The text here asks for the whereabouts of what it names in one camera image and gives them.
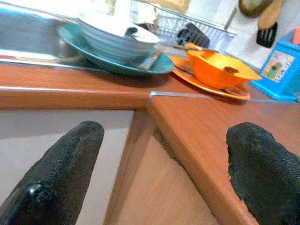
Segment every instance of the dishes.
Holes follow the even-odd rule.
[[[137,65],[123,65],[113,62],[103,56],[100,52],[95,51],[93,47],[89,45],[89,43],[83,37],[80,27],[76,24],[67,24],[60,27],[59,34],[66,42],[82,52],[87,59],[98,65],[100,68],[108,70],[110,72],[122,75],[136,76],[160,75],[169,73],[174,68],[174,64],[165,54],[161,54],[159,59],[148,71],[139,70],[138,68],[136,68]],[[153,48],[148,54],[153,54],[154,51],[155,48]]]
[[[127,64],[144,58],[159,42],[151,32],[110,15],[83,14],[79,17],[79,25],[89,44],[102,56],[117,63]],[[130,27],[137,28],[136,38],[124,36]]]
[[[190,65],[188,60],[182,59],[182,58],[177,58],[177,57],[171,57],[171,59],[172,59],[173,63],[175,64],[175,66],[187,71],[187,72],[184,72],[181,69],[178,69],[176,67],[173,70],[173,72],[178,77],[185,80],[186,82],[188,82],[202,90],[210,92],[212,94],[229,97],[229,98],[240,99],[240,100],[249,100],[250,99],[250,93],[242,84],[231,87],[226,90],[221,90],[221,89],[216,89],[216,88],[210,87],[210,86],[204,84],[203,82],[197,80],[193,75],[189,74],[189,73],[192,73],[193,68]]]
[[[260,80],[252,69],[240,60],[219,53],[187,51],[195,77],[204,84],[227,89],[251,80]]]

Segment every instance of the teal plate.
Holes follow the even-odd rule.
[[[96,52],[92,46],[83,37],[79,25],[67,24],[63,25],[59,29],[60,36],[72,45],[74,48],[79,50],[84,56],[96,64],[101,69],[122,74],[122,75],[132,75],[132,76],[146,76],[146,75],[161,75],[171,72],[174,69],[174,64],[172,60],[165,54],[161,54],[159,59],[154,63],[154,65],[148,71],[140,70],[131,65],[122,65],[113,61],[106,59],[101,56],[101,53]],[[151,50],[149,55],[153,54],[155,48]]]

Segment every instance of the spatula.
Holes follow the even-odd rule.
[[[256,36],[257,44],[267,48],[272,47],[278,26],[276,20],[279,17],[281,5],[283,2],[284,0],[275,0],[261,14],[258,21],[259,30]]]

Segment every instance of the label on blue box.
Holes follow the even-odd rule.
[[[294,59],[295,57],[291,55],[274,51],[269,63],[263,70],[262,75],[269,78],[270,80],[279,83]]]

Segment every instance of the stainless steel sink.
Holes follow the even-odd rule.
[[[0,62],[100,70],[59,36],[58,28],[71,21],[0,2]]]

